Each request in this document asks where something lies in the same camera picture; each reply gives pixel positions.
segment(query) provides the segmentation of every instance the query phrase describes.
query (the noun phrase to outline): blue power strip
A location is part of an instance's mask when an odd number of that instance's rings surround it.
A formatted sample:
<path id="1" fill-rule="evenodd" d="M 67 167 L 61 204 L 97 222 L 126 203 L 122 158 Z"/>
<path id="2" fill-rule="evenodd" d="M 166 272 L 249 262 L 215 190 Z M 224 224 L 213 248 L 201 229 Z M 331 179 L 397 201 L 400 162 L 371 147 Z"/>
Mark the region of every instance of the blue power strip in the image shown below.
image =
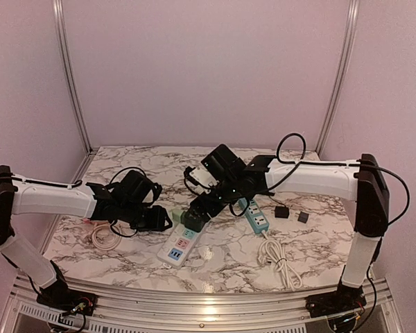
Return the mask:
<path id="1" fill-rule="evenodd" d="M 239 199 L 239 206 L 242 210 L 244 210 L 247 207 L 246 199 Z M 251 225 L 251 228 L 254 230 L 255 234 L 262 233 L 262 230 L 268 231 L 270 223 L 261 211 L 259 205 L 257 205 L 256 201 L 250 201 L 250 206 L 247 208 L 245 217 L 247 218 L 248 223 Z"/>

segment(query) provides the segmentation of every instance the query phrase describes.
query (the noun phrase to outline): small black box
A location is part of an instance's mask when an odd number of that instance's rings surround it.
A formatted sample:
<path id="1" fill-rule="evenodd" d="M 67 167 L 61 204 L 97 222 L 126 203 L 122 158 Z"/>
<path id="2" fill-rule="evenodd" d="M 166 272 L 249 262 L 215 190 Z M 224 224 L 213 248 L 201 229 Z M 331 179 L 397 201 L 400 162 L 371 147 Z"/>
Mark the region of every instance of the small black box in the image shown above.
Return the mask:
<path id="1" fill-rule="evenodd" d="M 287 219 L 290 216 L 290 210 L 288 207 L 277 206 L 275 208 L 275 217 L 279 219 Z"/>
<path id="2" fill-rule="evenodd" d="M 297 220 L 299 222 L 306 223 L 308 221 L 309 216 L 310 215 L 307 214 L 306 212 L 300 212 L 299 217 L 297 218 Z"/>

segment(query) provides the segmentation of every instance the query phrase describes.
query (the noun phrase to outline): metal frame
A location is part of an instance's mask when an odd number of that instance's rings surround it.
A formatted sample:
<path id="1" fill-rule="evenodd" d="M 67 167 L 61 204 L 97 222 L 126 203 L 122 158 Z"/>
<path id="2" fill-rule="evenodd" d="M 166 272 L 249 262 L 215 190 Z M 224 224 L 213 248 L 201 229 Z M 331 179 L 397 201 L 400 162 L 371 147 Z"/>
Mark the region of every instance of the metal frame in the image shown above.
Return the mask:
<path id="1" fill-rule="evenodd" d="M 352 54 L 354 37 L 356 35 L 356 23 L 359 12 L 359 0 L 350 0 L 348 7 L 347 26 L 345 27 L 344 43 L 342 47 L 342 53 L 340 54 L 338 73 L 336 74 L 336 80 L 334 82 L 333 92 L 331 93 L 330 102 L 328 104 L 327 114 L 320 130 L 319 139 L 315 148 L 319 157 L 327 143 L 327 138 L 331 130 L 333 119 L 338 109 L 340 92 L 345 79 L 345 74 L 348 70 L 349 60 Z"/>
<path id="2" fill-rule="evenodd" d="M 85 149 L 87 154 L 91 154 L 93 152 L 93 148 L 89 140 L 89 135 L 86 129 L 85 119 L 83 118 L 82 108 L 80 106 L 77 88 L 76 88 L 76 84 L 75 84 L 74 76 L 73 76 L 71 57 L 69 56 L 67 32 L 66 32 L 66 28 L 64 25 L 64 16 L 63 16 L 63 1 L 53 0 L 53 5 L 54 5 L 55 28 L 57 30 L 58 43 L 60 47 L 60 55 L 62 56 L 63 69 L 64 69 L 65 77 L 67 79 L 68 92 L 71 98 L 74 118 L 77 123 L 78 132 L 80 135 L 80 139 L 82 141 L 83 148 Z"/>
<path id="3" fill-rule="evenodd" d="M 98 296 L 94 315 L 88 318 L 87 332 L 112 332 L 111 327 L 129 327 L 145 333 L 162 332 L 278 332 L 284 328 L 312 321 L 305 309 L 305 297 L 332 291 L 336 286 L 276 293 L 178 293 L 116 287 L 107 284 L 68 279 L 72 289 L 95 293 Z M 375 281 L 378 304 L 397 317 L 392 296 L 385 279 Z M 367 281 L 363 285 L 367 307 L 373 305 L 374 293 Z M 28 278 L 17 277 L 2 320 L 2 333 L 15 328 L 22 305 L 40 311 L 56 310 L 35 302 L 37 295 Z M 401 333 L 393 322 L 387 324 L 389 333 Z"/>
<path id="4" fill-rule="evenodd" d="M 85 159 L 80 165 L 73 180 L 77 180 L 86 172 L 95 155 L 87 133 L 84 116 L 80 106 L 76 84 L 74 82 L 71 59 L 67 44 L 67 34 L 64 24 L 62 0 L 53 0 L 56 30 L 60 46 L 60 55 L 74 117 L 80 133 L 80 139 L 86 151 Z M 349 11 L 345 38 L 340 57 L 338 73 L 331 94 L 327 114 L 320 131 L 316 152 L 323 152 L 333 118 L 336 115 L 340 91 L 354 44 L 359 0 L 349 1 Z M 44 253 L 57 228 L 60 217 L 57 216 L 46 231 L 44 241 L 39 250 Z M 251 293 L 251 294 L 203 294 L 176 293 L 167 291 L 152 291 L 115 287 L 107 284 L 68 279 L 73 289 L 89 291 L 98 295 L 98 303 L 94 316 L 89 318 L 91 331 L 100 332 L 99 325 L 111 327 L 139 328 L 142 332 L 283 332 L 291 325 L 302 325 L 311 319 L 304 308 L 305 297 L 314 293 L 332 291 L 336 286 L 323 287 L 296 292 L 281 293 Z M 385 279 L 375 282 L 378 291 L 378 304 L 382 306 L 383 315 L 389 333 L 402 333 L 399 315 Z M 373 290 L 368 282 L 364 284 L 368 307 L 372 306 Z M 0 324 L 0 333 L 14 332 L 17 318 L 22 309 L 28 306 L 40 311 L 56 311 L 35 302 L 36 294 L 25 275 L 19 275 L 15 280 L 10 297 L 6 303 Z"/>

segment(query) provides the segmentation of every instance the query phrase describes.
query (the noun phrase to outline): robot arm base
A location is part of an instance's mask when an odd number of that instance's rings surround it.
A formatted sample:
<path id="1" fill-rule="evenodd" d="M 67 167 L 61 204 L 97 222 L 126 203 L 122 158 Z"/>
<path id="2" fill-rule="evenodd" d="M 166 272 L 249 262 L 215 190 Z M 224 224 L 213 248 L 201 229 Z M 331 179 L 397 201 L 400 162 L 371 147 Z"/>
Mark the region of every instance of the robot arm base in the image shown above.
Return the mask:
<path id="1" fill-rule="evenodd" d="M 92 316 L 96 306 L 97 296 L 93 293 L 68 288 L 68 284 L 61 270 L 52 261 L 51 263 L 57 273 L 57 280 L 47 288 L 40 288 L 37 303 L 56 309 L 71 311 L 83 302 L 87 306 L 82 310 L 82 313 L 86 316 Z"/>
<path id="2" fill-rule="evenodd" d="M 339 282 L 338 288 L 329 293 L 320 293 L 306 298 L 306 309 L 310 312 L 311 318 L 330 316 L 366 306 L 362 287 L 346 287 Z"/>

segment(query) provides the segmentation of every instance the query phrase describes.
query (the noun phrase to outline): white power strip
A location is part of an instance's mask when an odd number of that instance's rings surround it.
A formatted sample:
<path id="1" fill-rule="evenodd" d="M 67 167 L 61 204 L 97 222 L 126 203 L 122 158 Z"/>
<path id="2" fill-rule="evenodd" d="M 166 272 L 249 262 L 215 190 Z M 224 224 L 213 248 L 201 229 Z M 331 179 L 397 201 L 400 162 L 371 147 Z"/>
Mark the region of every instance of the white power strip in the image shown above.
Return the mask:
<path id="1" fill-rule="evenodd" d="M 182 267 L 207 224 L 205 224 L 201 232 L 195 232 L 179 223 L 157 253 L 157 257 L 172 267 Z"/>

